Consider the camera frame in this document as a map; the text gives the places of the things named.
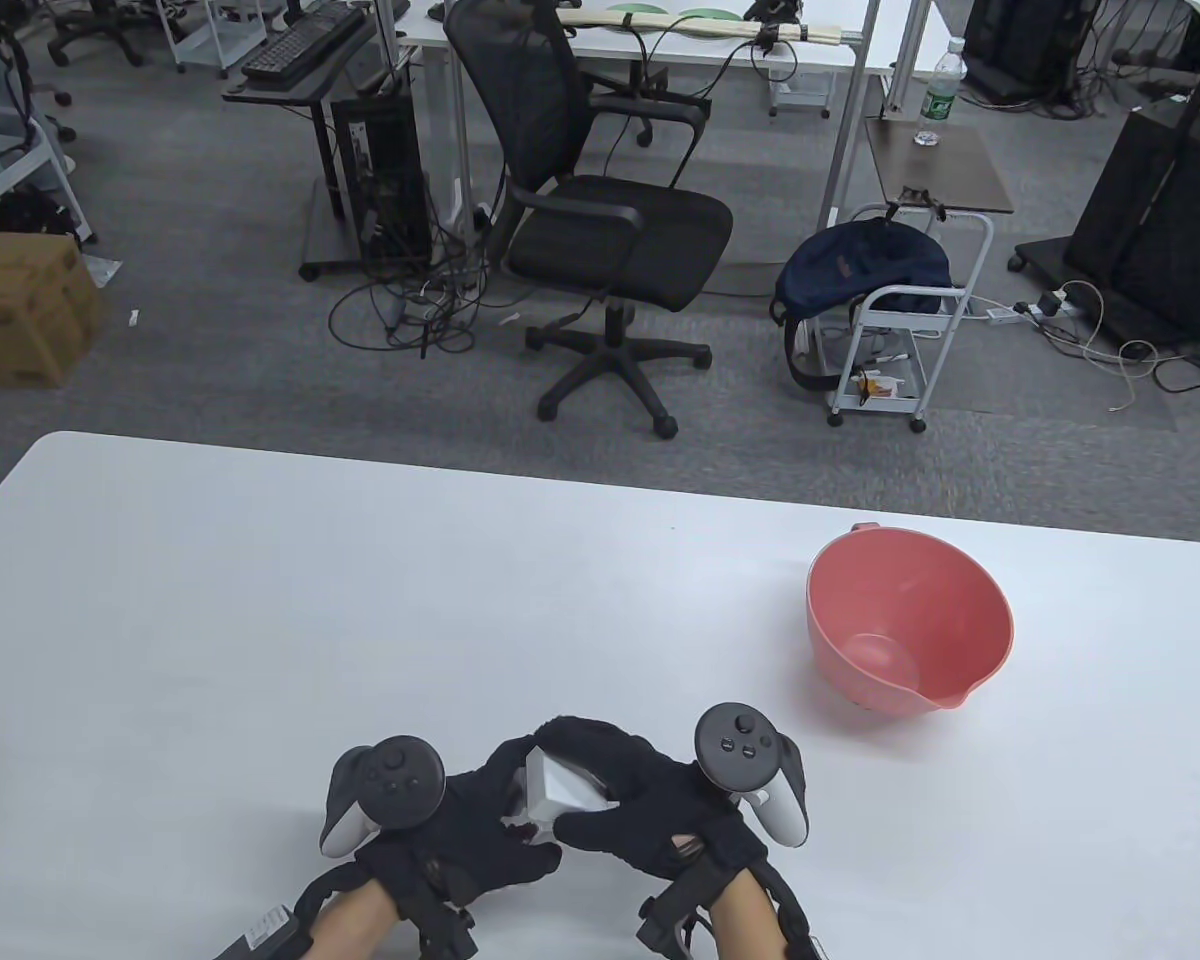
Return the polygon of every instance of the mesh chair back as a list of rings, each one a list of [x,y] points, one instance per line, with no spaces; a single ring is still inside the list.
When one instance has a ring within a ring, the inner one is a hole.
[[[572,173],[594,114],[556,0],[458,0],[444,32],[494,122],[510,178],[538,191]]]

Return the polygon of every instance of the caster wheel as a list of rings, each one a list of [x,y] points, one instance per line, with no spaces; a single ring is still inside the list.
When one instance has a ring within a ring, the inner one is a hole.
[[[654,416],[654,433],[659,434],[660,438],[665,440],[672,439],[673,436],[679,433],[679,424],[676,421],[676,416]]]

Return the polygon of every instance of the chair seat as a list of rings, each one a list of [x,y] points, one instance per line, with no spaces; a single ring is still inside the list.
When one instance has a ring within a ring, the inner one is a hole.
[[[702,292],[733,232],[733,214],[720,200],[683,188],[610,176],[575,176],[553,197],[631,206],[644,233],[610,288],[620,300],[679,311]],[[545,211],[524,218],[508,251],[508,265],[527,280],[580,289],[604,287],[628,241],[626,224]]]

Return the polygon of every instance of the cardboard box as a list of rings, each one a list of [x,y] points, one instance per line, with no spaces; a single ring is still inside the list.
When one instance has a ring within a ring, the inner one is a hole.
[[[0,233],[0,388],[60,388],[101,325],[101,296],[73,239]]]

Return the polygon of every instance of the wooden stick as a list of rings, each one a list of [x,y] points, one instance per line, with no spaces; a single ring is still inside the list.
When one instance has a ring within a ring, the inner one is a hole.
[[[565,28],[622,28],[623,22],[631,17],[632,29],[671,31],[700,37],[755,40],[763,26],[755,20],[716,20],[709,17],[683,19],[676,14],[628,14],[623,13],[622,10],[565,8],[565,6],[562,6],[556,13],[559,13],[560,23]],[[844,31],[839,26],[803,26],[798,23],[784,23],[778,28],[778,40],[787,40],[792,44],[806,41],[809,44],[840,46],[844,41]]]

